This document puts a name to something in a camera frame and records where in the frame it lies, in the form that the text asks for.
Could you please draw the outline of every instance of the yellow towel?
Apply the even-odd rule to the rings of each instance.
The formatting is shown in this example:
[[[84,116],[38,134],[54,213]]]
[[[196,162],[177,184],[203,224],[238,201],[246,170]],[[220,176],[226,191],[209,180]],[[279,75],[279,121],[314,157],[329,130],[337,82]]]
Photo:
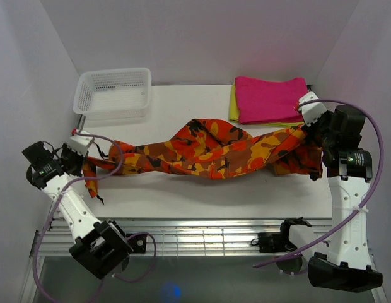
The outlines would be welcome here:
[[[232,89],[231,89],[231,100],[229,103],[229,121],[239,123],[239,115],[240,115],[240,110],[239,110],[238,104],[236,102],[236,86],[235,86],[235,84],[233,84]],[[275,126],[275,127],[286,127],[286,126],[297,126],[300,124],[302,124],[302,122],[297,122],[297,123],[277,122],[277,123],[265,123],[262,125]]]

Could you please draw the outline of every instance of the black bracket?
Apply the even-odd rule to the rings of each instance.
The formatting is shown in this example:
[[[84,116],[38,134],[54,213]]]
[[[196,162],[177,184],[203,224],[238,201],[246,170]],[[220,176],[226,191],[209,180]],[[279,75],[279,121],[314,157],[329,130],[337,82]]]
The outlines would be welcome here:
[[[126,237],[130,237],[134,234],[125,234]],[[128,244],[132,248],[131,254],[144,254],[146,253],[146,235],[136,235],[128,240]]]
[[[250,244],[252,246],[258,246],[260,253],[286,253],[294,251],[296,246],[289,241],[289,229],[292,225],[312,227],[303,217],[285,219],[281,224],[279,232],[259,232],[257,239],[252,240]]]
[[[251,245],[258,246],[260,253],[281,253],[287,251],[279,232],[259,232],[257,234],[257,242],[252,241]]]

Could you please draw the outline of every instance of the pink towel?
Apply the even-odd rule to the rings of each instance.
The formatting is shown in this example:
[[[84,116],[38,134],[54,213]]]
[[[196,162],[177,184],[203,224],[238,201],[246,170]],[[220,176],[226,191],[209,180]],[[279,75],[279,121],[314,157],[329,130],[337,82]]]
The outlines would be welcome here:
[[[305,79],[270,82],[236,77],[236,101],[239,123],[301,122],[295,104],[308,93]]]

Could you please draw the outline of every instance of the metal grate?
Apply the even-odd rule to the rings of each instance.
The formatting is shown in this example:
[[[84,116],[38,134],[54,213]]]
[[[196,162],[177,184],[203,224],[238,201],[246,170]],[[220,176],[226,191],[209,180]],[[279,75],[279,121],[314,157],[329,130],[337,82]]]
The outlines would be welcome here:
[[[96,90],[124,86],[144,86],[143,73],[141,71],[116,71],[114,73],[93,74],[93,84]]]
[[[317,236],[331,228],[330,219],[307,219]],[[116,220],[125,233],[149,232],[156,239],[157,256],[261,256],[250,245],[259,232],[278,232],[284,220]],[[66,222],[55,219],[40,247],[40,256],[69,256],[73,239]],[[146,254],[153,255],[148,237]]]
[[[81,93],[79,94],[78,107],[80,110],[86,111],[89,109],[92,100],[92,92],[86,83],[82,83]]]

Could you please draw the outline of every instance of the blue light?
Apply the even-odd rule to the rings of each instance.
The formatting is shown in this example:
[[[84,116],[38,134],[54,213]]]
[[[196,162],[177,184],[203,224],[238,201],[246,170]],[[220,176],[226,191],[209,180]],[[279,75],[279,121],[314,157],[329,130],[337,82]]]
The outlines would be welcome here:
[[[164,303],[178,303],[182,291],[180,287],[172,282],[167,282],[161,288],[161,299]]]
[[[174,291],[175,291],[175,296],[176,296],[176,298],[179,298],[179,297],[180,297],[180,294],[181,294],[180,287],[177,286],[177,285],[175,285],[173,289],[174,289]]]

